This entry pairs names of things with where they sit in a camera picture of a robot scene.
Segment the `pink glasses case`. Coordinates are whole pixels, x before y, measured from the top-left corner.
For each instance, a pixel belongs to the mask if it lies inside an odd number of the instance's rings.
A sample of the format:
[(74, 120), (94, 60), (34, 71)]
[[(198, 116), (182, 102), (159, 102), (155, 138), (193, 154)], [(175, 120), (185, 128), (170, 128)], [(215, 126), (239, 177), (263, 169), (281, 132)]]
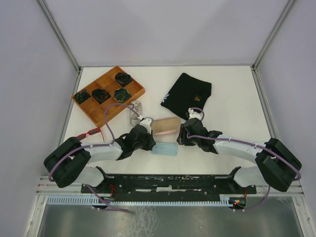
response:
[(178, 117), (155, 119), (152, 124), (153, 135), (175, 133), (180, 129), (181, 120)]

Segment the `light blue cloth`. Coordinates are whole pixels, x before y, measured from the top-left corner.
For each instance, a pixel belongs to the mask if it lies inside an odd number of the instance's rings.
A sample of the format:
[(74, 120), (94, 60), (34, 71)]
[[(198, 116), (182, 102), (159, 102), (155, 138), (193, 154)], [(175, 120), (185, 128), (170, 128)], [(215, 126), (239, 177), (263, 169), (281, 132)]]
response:
[(156, 142), (151, 153), (162, 156), (176, 156), (178, 153), (178, 144), (173, 142)]

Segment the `marble pattern glasses case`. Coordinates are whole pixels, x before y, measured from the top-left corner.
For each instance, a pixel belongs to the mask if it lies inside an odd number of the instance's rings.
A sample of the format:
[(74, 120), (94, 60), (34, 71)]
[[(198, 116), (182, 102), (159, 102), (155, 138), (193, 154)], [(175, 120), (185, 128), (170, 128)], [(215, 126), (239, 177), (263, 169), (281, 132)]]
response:
[(135, 127), (143, 119), (143, 107), (140, 101), (132, 101), (129, 105), (129, 122)]

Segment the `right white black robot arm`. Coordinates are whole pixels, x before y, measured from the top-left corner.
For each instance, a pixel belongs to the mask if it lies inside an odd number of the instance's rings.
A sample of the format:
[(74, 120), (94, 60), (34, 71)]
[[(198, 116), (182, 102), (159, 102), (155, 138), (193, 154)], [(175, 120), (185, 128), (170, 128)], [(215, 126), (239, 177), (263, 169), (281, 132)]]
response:
[(198, 146), (204, 152), (230, 155), (254, 163), (252, 167), (236, 168), (229, 178), (227, 189), (238, 193), (244, 187), (268, 184), (280, 192), (287, 192), (293, 181), (300, 178), (301, 162), (278, 139), (267, 142), (240, 140), (220, 131), (208, 131), (198, 118), (180, 125), (179, 145)]

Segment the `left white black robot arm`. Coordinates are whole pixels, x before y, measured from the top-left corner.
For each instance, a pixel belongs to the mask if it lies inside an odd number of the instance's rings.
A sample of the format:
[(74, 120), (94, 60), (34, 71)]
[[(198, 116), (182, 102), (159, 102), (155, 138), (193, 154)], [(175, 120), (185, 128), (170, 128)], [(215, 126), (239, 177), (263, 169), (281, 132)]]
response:
[(103, 193), (109, 188), (109, 180), (101, 169), (88, 166), (89, 163), (123, 160), (141, 149), (151, 151), (156, 142), (150, 129), (138, 124), (129, 133), (121, 135), (114, 143), (82, 143), (76, 137), (67, 139), (43, 162), (49, 172), (49, 180), (59, 188), (72, 183), (92, 186)]

